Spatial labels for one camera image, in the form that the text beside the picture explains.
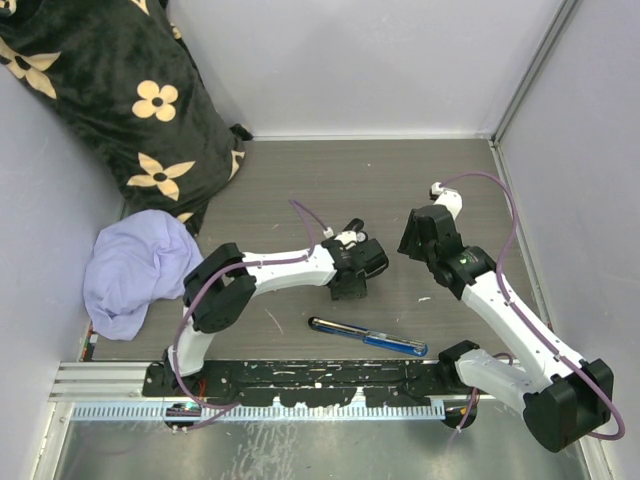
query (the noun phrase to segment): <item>white wall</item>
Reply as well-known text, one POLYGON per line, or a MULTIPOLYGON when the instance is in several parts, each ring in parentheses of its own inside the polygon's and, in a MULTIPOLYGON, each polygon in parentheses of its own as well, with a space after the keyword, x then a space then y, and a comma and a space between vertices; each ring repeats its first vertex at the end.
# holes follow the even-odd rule
POLYGON ((172 0, 218 111, 257 135, 491 133, 560 0, 172 0))
POLYGON ((0 477, 26 478, 60 361, 88 325, 84 266, 121 200, 99 161, 0 67, 0 477))
POLYGON ((504 140, 525 234, 557 330, 614 370, 640 470, 640 2, 582 2, 504 140))

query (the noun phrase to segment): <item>beige flower print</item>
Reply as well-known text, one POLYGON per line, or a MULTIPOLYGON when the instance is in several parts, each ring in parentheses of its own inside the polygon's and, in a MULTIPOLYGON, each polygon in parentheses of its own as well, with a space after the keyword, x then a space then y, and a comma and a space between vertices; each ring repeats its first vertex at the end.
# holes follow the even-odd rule
POLYGON ((0 0, 0 8, 6 8, 9 10, 9 14, 16 13, 16 0, 0 0))
POLYGON ((149 9, 147 8, 147 0, 131 0, 131 1, 134 4, 136 4, 138 7, 140 7, 140 10, 142 10, 144 13, 149 15, 149 9))
POLYGON ((60 53, 42 53, 27 57, 19 55, 9 48, 0 38, 0 57, 9 60, 7 68, 19 79, 26 78, 27 83, 35 90, 44 93, 54 100, 57 98, 56 90, 51 85, 51 80, 43 72, 60 57, 60 53))
POLYGON ((235 150, 231 150, 231 175, 229 176, 229 180, 231 180, 238 170, 240 170, 240 164, 238 163, 238 158, 244 158, 244 152, 236 152, 235 150))
POLYGON ((160 162, 144 153, 138 153, 138 161, 140 162, 140 167, 147 172, 147 175, 134 175, 129 179, 127 185, 130 187, 158 187, 165 197, 175 201, 180 198, 180 188, 173 179, 187 173, 196 163, 178 163, 164 168, 160 162))
POLYGON ((161 122, 170 122, 176 116, 173 105, 178 99, 178 89, 173 85, 160 86, 151 80, 145 80, 138 85, 138 95, 142 100, 133 104, 133 113, 139 118, 156 116, 161 122))
POLYGON ((171 31, 173 32, 173 38, 175 38, 176 40, 180 40, 182 38, 182 33, 180 33, 178 27, 176 27, 173 23, 171 24, 171 31))
POLYGON ((193 217, 193 212, 185 212, 185 213, 181 213, 176 218, 180 220, 180 222, 186 223, 186 221, 189 220, 191 217, 193 217))

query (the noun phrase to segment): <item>white panel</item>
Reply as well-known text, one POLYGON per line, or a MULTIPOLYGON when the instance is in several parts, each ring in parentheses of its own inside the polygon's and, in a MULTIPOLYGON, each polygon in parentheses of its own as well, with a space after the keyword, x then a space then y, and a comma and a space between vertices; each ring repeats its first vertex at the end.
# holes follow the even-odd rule
POLYGON ((560 0, 179 0, 223 117, 263 136, 492 132, 560 0))
POLYGON ((620 479, 640 470, 638 45, 640 2, 582 2, 503 144, 556 330, 614 370, 620 479))
POLYGON ((88 325, 85 263, 121 201, 99 160, 4 68, 0 96, 0 477, 23 479, 58 363, 75 360, 88 325))

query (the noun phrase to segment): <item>white cable tray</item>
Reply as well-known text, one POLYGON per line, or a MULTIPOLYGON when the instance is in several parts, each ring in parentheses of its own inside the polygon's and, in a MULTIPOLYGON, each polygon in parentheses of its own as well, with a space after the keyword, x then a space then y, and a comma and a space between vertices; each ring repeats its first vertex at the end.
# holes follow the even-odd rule
MULTIPOLYGON (((139 406, 131 402, 83 402, 73 409, 74 421, 171 421, 198 422, 211 418, 217 410, 204 409, 199 416, 167 416, 166 409, 176 402, 144 402, 139 406)), ((348 420, 443 420, 444 402, 432 400, 431 406, 367 408, 364 403, 353 402, 344 407, 308 408, 305 405, 283 407, 277 402, 271 407, 244 407, 232 409, 218 419, 219 422, 247 421, 348 421, 348 420)))

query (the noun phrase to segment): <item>black mounting plate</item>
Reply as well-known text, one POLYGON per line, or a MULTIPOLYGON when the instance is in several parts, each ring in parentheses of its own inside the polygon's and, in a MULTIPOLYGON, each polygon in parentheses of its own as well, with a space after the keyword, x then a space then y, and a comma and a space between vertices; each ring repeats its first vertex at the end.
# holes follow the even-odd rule
MULTIPOLYGON (((422 360, 209 360, 197 375, 184 380, 192 392, 208 402, 226 405, 271 406, 298 402, 309 408, 348 405, 358 387, 367 407, 429 405, 430 395, 468 395, 469 387, 444 385, 436 363, 422 360)), ((147 369, 144 397, 183 395, 173 371, 164 363, 147 369)))

